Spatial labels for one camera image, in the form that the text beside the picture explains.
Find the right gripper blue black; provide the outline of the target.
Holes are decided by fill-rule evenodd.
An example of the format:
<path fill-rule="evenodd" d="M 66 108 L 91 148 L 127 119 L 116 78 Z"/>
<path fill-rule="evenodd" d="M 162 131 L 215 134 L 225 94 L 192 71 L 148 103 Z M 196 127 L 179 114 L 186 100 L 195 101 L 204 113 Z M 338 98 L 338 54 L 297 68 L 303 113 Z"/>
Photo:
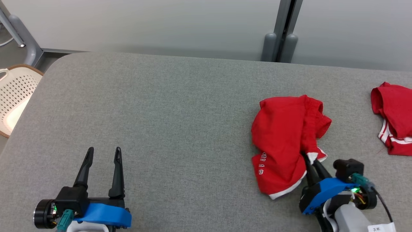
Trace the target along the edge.
<path fill-rule="evenodd" d="M 355 188 L 354 183 L 346 183 L 338 178 L 332 178 L 319 160 L 314 161 L 314 166 L 305 153 L 301 153 L 306 166 L 306 179 L 308 188 L 300 199 L 300 211 L 303 215 L 313 214 L 330 198 L 342 191 Z"/>

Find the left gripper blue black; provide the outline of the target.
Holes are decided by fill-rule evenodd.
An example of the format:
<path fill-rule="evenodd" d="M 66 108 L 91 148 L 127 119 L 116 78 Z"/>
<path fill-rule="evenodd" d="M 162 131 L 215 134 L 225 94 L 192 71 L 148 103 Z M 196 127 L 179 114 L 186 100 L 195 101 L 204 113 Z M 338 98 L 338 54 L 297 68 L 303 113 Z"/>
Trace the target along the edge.
<path fill-rule="evenodd" d="M 88 188 L 89 169 L 94 158 L 94 147 L 90 147 L 84 157 L 78 175 L 73 184 L 74 188 Z M 132 225 L 132 215 L 125 207 L 125 180 L 122 162 L 122 150 L 116 147 L 114 157 L 114 175 L 112 187 L 108 192 L 108 197 L 92 197 L 90 205 L 83 217 L 76 218 L 77 222 L 97 223 L 116 228 L 130 228 Z"/>

